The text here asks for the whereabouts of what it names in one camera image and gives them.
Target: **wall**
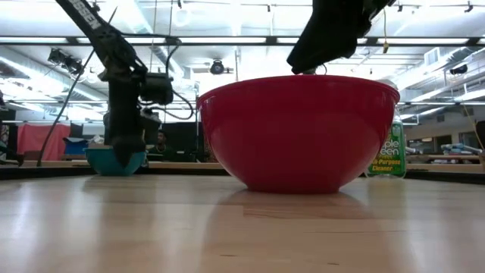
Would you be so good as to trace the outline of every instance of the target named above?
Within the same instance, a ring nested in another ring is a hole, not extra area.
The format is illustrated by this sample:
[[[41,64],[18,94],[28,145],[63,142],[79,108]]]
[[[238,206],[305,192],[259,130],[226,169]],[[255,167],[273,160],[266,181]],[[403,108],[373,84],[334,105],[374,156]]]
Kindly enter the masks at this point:
[[[485,107],[474,107],[474,115],[471,116],[473,121],[485,120]],[[462,113],[445,113],[445,121],[437,122],[436,115],[430,120],[420,121],[422,125],[405,127],[405,135],[407,140],[416,140],[425,137],[439,137],[451,135],[454,143],[459,143],[459,134],[471,132],[474,130],[468,117],[464,117]]]

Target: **red bowl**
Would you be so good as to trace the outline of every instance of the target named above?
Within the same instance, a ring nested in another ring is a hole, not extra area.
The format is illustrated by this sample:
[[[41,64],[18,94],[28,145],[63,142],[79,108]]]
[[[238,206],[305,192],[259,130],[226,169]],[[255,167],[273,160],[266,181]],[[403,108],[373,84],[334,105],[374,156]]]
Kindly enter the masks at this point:
[[[197,107],[217,160],[249,190],[335,193],[379,152],[398,101],[383,83],[307,75],[231,83]]]

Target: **security camera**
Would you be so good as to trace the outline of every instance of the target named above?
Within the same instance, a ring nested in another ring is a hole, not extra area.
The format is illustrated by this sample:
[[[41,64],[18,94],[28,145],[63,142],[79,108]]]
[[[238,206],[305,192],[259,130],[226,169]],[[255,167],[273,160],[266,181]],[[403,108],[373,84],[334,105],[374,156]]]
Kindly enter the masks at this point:
[[[213,75],[221,75],[222,73],[224,73],[224,66],[222,65],[222,61],[214,60],[210,72]]]

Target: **person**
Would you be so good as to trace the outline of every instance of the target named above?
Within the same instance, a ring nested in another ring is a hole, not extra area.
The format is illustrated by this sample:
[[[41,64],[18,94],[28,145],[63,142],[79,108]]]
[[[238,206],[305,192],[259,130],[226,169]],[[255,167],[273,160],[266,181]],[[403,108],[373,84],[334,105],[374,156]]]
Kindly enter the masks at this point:
[[[158,131],[157,145],[149,150],[150,155],[157,155],[157,161],[173,161],[176,156],[175,150],[167,145],[167,133],[163,130]]]
[[[0,111],[8,111],[5,102],[3,100],[3,93],[0,90]],[[2,118],[0,118],[0,130],[2,129]],[[3,143],[0,143],[0,153],[4,153],[7,156],[12,157],[14,160],[18,162],[18,165],[21,166],[23,164],[23,156],[18,155],[16,152],[12,151],[11,149],[5,147],[2,145]]]

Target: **bowl rim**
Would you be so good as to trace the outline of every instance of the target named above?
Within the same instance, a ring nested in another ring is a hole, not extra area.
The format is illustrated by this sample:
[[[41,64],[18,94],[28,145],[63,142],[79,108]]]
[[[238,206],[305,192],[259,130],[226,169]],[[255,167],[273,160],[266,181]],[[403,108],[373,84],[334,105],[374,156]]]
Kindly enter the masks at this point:
[[[348,77],[348,76],[337,76],[337,75],[286,75],[286,76],[275,76],[275,77],[262,77],[262,78],[251,79],[251,80],[241,80],[239,82],[229,83],[223,86],[219,86],[200,96],[199,99],[197,99],[196,107],[200,108],[202,106],[202,103],[205,100],[207,100],[208,98],[214,95],[217,95],[218,93],[224,92],[228,87],[237,88],[239,86],[245,86],[248,83],[253,83],[253,82],[256,83],[261,80],[276,81],[276,80],[280,80],[281,78],[289,79],[294,77],[313,77],[313,78],[318,77],[318,78],[326,78],[328,80],[339,81],[339,82],[343,82],[343,81],[348,82],[349,80],[351,80],[354,83],[378,86],[380,89],[385,90],[384,91],[385,93],[388,93],[389,95],[394,96],[396,98],[396,102],[398,102],[401,99],[401,96],[398,90],[392,88],[391,86],[388,86],[385,83],[380,83],[376,80],[368,80],[368,79],[363,79],[359,77]]]

